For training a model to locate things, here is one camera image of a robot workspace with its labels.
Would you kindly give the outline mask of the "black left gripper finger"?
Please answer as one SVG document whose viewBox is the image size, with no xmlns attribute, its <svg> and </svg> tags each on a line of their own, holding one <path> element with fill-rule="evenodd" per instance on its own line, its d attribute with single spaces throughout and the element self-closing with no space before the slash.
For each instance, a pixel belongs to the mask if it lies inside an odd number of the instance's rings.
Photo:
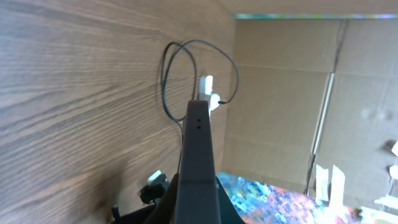
<svg viewBox="0 0 398 224">
<path fill-rule="evenodd" d="M 216 177 L 216 183 L 218 188 L 218 199 L 220 205 L 220 217 L 222 224 L 245 224 L 243 219 L 239 216 L 238 212 L 234 208 L 230 201 L 225 189 L 223 188 L 219 178 Z"/>
</svg>

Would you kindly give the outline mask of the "Galaxy smartphone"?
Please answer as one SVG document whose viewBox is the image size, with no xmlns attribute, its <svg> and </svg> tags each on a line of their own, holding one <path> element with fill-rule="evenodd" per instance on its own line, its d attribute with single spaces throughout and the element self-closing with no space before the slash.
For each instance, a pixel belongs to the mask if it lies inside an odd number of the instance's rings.
<svg viewBox="0 0 398 224">
<path fill-rule="evenodd" d="M 221 222 L 208 102 L 187 105 L 175 224 Z"/>
</svg>

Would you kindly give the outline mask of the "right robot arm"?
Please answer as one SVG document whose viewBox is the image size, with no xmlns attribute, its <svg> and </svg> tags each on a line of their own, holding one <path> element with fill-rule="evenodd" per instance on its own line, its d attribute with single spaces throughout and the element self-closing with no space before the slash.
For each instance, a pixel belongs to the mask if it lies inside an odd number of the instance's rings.
<svg viewBox="0 0 398 224">
<path fill-rule="evenodd" d="M 149 205 L 126 215 L 120 215 L 117 205 L 111 208 L 113 221 L 111 224 L 143 224 L 155 210 L 155 205 Z"/>
</svg>

